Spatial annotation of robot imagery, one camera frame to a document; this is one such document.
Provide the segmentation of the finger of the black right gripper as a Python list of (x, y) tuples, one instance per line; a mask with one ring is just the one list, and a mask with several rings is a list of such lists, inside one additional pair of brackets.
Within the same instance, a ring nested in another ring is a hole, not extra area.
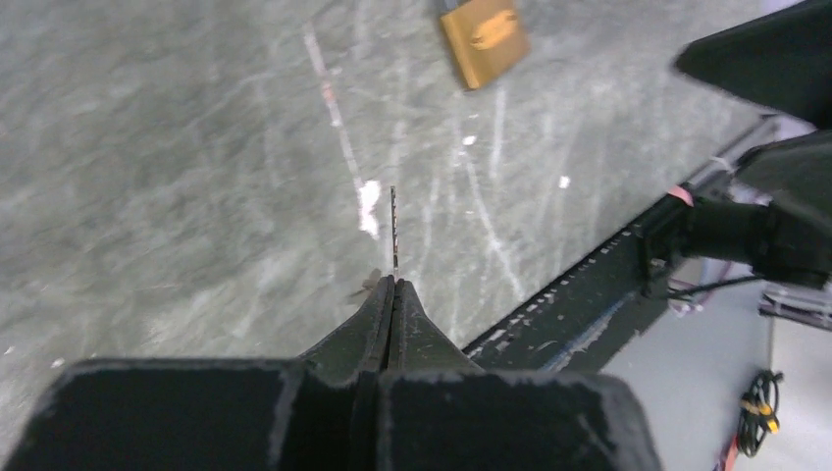
[(831, 233), (831, 132), (816, 131), (748, 151), (737, 177), (775, 205)]
[(831, 3), (801, 1), (688, 44), (679, 73), (820, 130), (831, 128)]

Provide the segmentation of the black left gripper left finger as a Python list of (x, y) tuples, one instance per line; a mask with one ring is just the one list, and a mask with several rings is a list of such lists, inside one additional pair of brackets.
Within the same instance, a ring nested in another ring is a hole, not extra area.
[(371, 470), (395, 281), (381, 278), (342, 381), (323, 350), (291, 359), (102, 358), (68, 367), (37, 401), (9, 470)]

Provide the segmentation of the brass padlock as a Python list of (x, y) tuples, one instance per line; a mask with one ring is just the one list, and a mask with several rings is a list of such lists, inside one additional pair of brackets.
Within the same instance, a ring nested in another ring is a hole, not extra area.
[(530, 52), (513, 0), (441, 1), (439, 21), (460, 78), (477, 90), (502, 76)]

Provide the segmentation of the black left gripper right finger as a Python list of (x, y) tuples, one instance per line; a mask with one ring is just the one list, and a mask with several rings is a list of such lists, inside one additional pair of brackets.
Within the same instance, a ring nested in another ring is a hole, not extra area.
[(391, 470), (660, 470), (622, 380), (544, 371), (389, 372)]

